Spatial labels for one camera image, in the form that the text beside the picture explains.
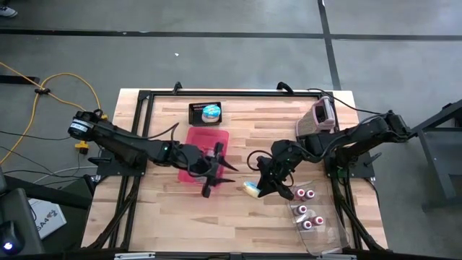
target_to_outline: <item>plastic container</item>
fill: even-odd
[[[206,123],[202,121],[202,110],[208,105],[216,105],[221,110],[218,121]],[[189,104],[189,124],[193,126],[216,126],[222,122],[222,103],[221,102],[209,102],[209,103],[192,103]]]
[[[230,133],[223,130],[207,129],[201,127],[190,127],[188,130],[188,136],[186,137],[186,144],[194,144],[205,154],[213,154],[215,144],[221,142],[223,144],[222,155],[226,155],[228,148],[228,139]],[[218,167],[217,177],[223,176],[223,166]],[[189,176],[186,170],[180,170],[178,173],[178,180],[185,183],[204,183],[205,177],[194,178]]]
[[[311,181],[302,183],[293,186],[291,191],[296,193],[300,189],[305,193],[308,191],[314,192],[314,197],[305,201],[287,201],[287,206],[291,212],[294,226],[299,231],[300,240],[305,244],[307,252],[319,256],[339,252],[342,248],[348,246],[349,236],[341,225],[340,218],[335,210],[330,182]],[[304,214],[294,212],[300,206],[307,208]]]

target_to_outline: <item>red and white cup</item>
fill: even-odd
[[[311,224],[309,220],[305,220],[303,222],[300,222],[298,226],[303,230],[310,230],[313,227],[313,224]]]
[[[324,224],[324,219],[322,217],[311,217],[310,222],[313,225],[322,225]]]
[[[302,200],[307,201],[308,199],[312,199],[315,197],[315,192],[312,190],[307,190],[305,192],[305,195],[303,196]]]
[[[299,189],[295,192],[295,199],[296,199],[296,200],[302,200],[304,196],[305,196],[305,191],[302,190],[301,188],[299,188]]]
[[[300,216],[305,214],[308,211],[308,208],[304,205],[300,205],[296,208],[294,208],[293,212],[295,216]]]

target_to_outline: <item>black clamp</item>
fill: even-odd
[[[50,89],[34,89],[34,92],[39,95],[48,95],[48,93],[51,93],[51,90]]]
[[[288,84],[285,84],[283,82],[280,82],[280,83],[277,84],[276,90],[285,90],[285,91],[287,91],[287,94],[289,94],[289,95],[294,94],[294,90],[292,90],[292,88],[289,87]]]
[[[176,82],[175,86],[173,87],[173,95],[176,95],[178,90],[181,89],[181,88],[183,88],[183,86],[181,85],[181,82]]]

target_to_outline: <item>clear plastic tray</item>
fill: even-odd
[[[329,185],[330,182],[327,181],[311,181],[293,186],[291,190],[294,194],[297,190],[303,189],[304,191],[314,191],[315,196],[305,201],[296,197],[287,203],[292,213],[293,223],[299,231],[300,239],[305,244],[308,253],[316,256],[335,253],[349,244],[347,233],[335,210]],[[305,214],[296,215],[294,209],[301,205],[306,206],[307,211]],[[302,223],[306,220],[313,220],[315,216],[322,217],[323,224],[313,225],[309,230],[303,229]]]

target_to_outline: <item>concrete floor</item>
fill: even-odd
[[[325,0],[332,33],[461,35],[462,3],[457,0]],[[321,33],[316,0],[13,0],[15,19],[0,27],[70,30],[184,32]],[[372,111],[393,109],[409,126],[462,97],[460,42],[334,40],[341,88],[356,104]],[[24,74],[73,72],[98,92],[112,116],[122,87],[271,88],[285,81],[293,88],[332,90],[324,40],[255,38],[104,38],[1,35],[0,61]],[[0,68],[1,74],[10,74]],[[59,97],[95,108],[90,91],[72,78],[49,84]],[[31,87],[0,86],[1,130],[20,133],[27,125]],[[40,99],[30,134],[66,137],[73,108]],[[11,147],[16,138],[2,136]],[[77,166],[73,140],[26,139],[17,148],[51,170]],[[374,152],[381,212],[390,249],[428,256],[462,257],[461,209],[423,213],[421,204],[440,188],[427,167],[417,139],[382,144]],[[82,157],[81,165],[89,165]],[[42,170],[11,156],[4,170]],[[93,174],[93,170],[80,172]],[[15,174],[27,181],[40,175]],[[47,178],[40,183],[59,181]]]

